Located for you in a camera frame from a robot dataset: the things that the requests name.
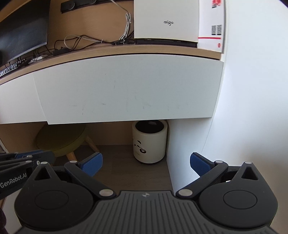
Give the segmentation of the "yellow-green round stool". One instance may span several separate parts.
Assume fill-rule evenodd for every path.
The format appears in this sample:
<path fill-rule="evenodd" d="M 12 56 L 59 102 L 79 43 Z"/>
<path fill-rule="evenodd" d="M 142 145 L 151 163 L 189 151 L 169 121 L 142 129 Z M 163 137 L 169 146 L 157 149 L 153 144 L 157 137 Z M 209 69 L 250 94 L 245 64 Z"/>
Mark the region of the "yellow-green round stool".
<path fill-rule="evenodd" d="M 86 142 L 94 152 L 98 147 L 89 136 L 88 127 L 79 124 L 55 124 L 43 126 L 36 136 L 36 146 L 45 151 L 52 151 L 55 157 L 67 156 L 76 161 L 74 151 Z"/>

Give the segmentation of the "white panda trash bin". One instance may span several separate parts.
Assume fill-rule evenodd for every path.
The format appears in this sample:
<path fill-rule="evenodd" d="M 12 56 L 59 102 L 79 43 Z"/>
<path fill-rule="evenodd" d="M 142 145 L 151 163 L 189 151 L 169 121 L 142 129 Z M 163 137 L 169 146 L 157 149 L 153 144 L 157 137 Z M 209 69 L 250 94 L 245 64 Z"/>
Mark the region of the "white panda trash bin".
<path fill-rule="evenodd" d="M 144 164 L 161 161 L 166 152 L 167 122 L 165 120 L 139 120 L 133 122 L 133 155 Z"/>

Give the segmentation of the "left white drawer front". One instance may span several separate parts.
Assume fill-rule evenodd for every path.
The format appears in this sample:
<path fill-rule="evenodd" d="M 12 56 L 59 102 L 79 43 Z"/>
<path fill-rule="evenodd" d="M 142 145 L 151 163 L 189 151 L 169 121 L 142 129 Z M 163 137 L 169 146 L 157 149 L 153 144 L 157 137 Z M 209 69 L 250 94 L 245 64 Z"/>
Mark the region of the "left white drawer front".
<path fill-rule="evenodd" d="M 0 110 L 1 124 L 46 121 L 32 74 L 1 85 Z"/>

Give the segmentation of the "white desk drawer front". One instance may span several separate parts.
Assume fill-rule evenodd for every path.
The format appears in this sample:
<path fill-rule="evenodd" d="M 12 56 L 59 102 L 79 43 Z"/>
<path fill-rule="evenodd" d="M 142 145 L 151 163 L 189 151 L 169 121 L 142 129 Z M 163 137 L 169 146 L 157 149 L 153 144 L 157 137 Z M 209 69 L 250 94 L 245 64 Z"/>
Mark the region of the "white desk drawer front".
<path fill-rule="evenodd" d="M 91 58 L 33 74 L 50 124 L 209 118 L 223 63 L 175 55 Z"/>

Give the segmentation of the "black keyboard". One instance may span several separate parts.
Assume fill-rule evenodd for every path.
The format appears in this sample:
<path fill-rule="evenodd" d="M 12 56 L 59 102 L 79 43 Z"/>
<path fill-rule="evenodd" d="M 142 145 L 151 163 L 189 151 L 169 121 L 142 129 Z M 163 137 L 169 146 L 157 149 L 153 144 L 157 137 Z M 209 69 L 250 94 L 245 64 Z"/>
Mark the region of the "black keyboard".
<path fill-rule="evenodd" d="M 16 61 L 13 64 L 8 65 L 7 67 L 5 67 L 4 69 L 0 71 L 0 77 L 6 76 L 7 74 L 11 72 L 26 66 L 29 62 L 30 61 L 28 59 L 21 59 L 21 60 Z"/>

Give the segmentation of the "black computer monitor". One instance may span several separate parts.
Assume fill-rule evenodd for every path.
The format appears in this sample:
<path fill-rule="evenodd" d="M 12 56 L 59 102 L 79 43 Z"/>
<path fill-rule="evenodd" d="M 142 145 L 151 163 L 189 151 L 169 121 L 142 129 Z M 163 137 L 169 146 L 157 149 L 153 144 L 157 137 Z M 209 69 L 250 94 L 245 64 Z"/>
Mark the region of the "black computer monitor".
<path fill-rule="evenodd" d="M 1 22 L 1 66 L 48 41 L 48 17 L 5 19 Z"/>

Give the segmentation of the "white aigo computer case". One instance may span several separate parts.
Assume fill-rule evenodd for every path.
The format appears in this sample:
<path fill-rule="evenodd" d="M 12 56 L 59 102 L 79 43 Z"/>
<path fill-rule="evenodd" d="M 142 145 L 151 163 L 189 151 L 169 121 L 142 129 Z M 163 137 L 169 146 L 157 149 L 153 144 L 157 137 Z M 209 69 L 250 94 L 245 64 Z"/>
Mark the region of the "white aigo computer case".
<path fill-rule="evenodd" d="M 198 33 L 198 1 L 134 1 L 134 39 L 137 44 L 196 48 Z"/>

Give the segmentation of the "white red cardboard box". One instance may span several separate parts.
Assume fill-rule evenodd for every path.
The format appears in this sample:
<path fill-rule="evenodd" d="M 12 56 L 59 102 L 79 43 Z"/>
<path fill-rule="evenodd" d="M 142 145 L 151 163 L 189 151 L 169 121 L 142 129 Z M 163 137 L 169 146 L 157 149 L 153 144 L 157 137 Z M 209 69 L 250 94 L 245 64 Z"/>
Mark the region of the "white red cardboard box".
<path fill-rule="evenodd" d="M 224 0 L 199 1 L 198 48 L 223 52 L 225 12 Z"/>

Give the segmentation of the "black power strip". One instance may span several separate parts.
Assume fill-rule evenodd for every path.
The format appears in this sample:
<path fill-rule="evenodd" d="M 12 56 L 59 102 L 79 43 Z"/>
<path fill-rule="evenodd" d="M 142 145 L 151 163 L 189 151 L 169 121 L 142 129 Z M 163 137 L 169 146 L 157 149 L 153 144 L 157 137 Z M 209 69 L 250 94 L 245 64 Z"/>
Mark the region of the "black power strip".
<path fill-rule="evenodd" d="M 76 9 L 108 2 L 109 1 L 106 0 L 69 0 L 60 4 L 60 11 L 63 14 L 69 11 L 74 11 Z"/>

